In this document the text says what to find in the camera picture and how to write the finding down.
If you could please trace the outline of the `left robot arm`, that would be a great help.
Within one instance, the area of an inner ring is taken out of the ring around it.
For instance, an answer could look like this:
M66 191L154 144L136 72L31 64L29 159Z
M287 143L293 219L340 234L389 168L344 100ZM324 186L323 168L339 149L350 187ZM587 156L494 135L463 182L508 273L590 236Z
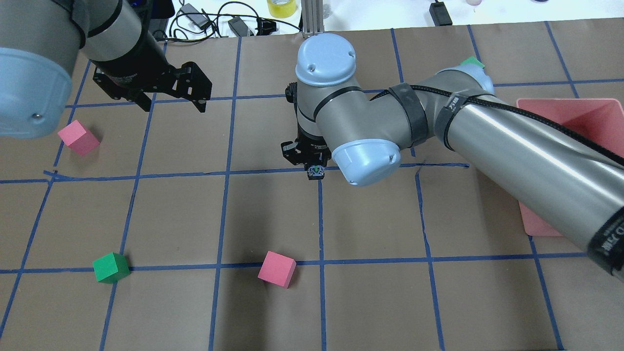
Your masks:
M191 101L203 113L212 83L194 62L172 66L149 31L174 15L170 0L3 0L0 133L39 138L59 124L79 52L97 85L149 111L150 93Z

